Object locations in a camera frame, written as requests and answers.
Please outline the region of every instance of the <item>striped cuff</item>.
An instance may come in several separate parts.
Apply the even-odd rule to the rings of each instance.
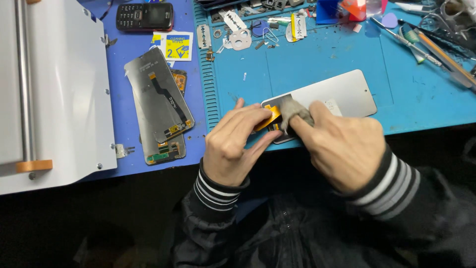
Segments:
[[[375,219],[389,220],[408,206],[419,185],[420,173],[398,159],[387,145],[375,176],[350,196],[350,203]]]
[[[199,200],[208,208],[217,211],[229,211],[235,206],[241,191],[248,185],[248,176],[237,187],[225,186],[212,181],[203,171],[203,159],[201,159],[200,170],[193,185],[193,190]]]

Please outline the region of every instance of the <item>black feature phone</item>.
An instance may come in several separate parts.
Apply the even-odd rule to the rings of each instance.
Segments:
[[[174,9],[170,3],[122,4],[116,14],[120,31],[171,31]]]

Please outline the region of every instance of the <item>black floor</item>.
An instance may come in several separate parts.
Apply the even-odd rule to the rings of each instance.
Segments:
[[[476,166],[461,158],[475,130],[476,125],[463,125],[392,135],[387,142],[409,164],[436,167],[450,181],[475,191]],[[254,174],[279,173],[268,168],[271,163],[292,170],[307,164],[308,157],[303,149],[267,153]],[[0,267],[74,266],[83,238],[105,223],[125,228],[149,266],[160,267],[159,248],[170,213],[191,188],[197,170],[197,165],[183,166],[0,196]]]

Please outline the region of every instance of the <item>phone keypad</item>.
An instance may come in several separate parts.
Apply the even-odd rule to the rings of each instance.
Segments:
[[[116,18],[116,24],[121,28],[129,27],[141,27],[142,19],[138,19],[138,16],[142,16],[138,10],[142,12],[144,5],[142,4],[125,4],[121,5],[120,11]]]

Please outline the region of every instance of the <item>blue repair mat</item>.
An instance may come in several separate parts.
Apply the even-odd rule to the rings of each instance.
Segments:
[[[251,20],[289,17],[291,12],[309,5],[241,18],[249,26]],[[420,21],[418,16],[404,13],[390,2],[386,9],[386,13],[389,12],[413,24]],[[226,34],[225,23],[211,23],[210,14],[196,4],[194,20],[196,26],[209,26],[212,49],[216,52]],[[365,76],[377,105],[373,117],[382,123],[385,134],[476,122],[476,95],[430,62],[417,64],[411,51],[389,33],[367,37],[368,21],[359,22],[363,27],[356,33],[353,31],[356,23],[348,23],[346,17],[336,25],[316,25],[313,18],[306,18],[306,22],[307,37],[297,42],[286,40],[285,26],[273,29],[279,39],[276,48],[263,45],[256,50],[263,39],[253,36],[251,47],[240,51],[224,49],[220,54],[214,53],[213,62],[205,60],[208,49],[198,50],[208,131],[234,107],[239,97],[244,98],[246,104],[260,103],[355,69],[360,69]],[[222,35],[214,38],[213,33],[218,29]],[[458,60],[467,70],[476,63]],[[248,146],[266,131],[252,135]],[[296,146],[300,146],[299,141],[272,144],[268,150]]]

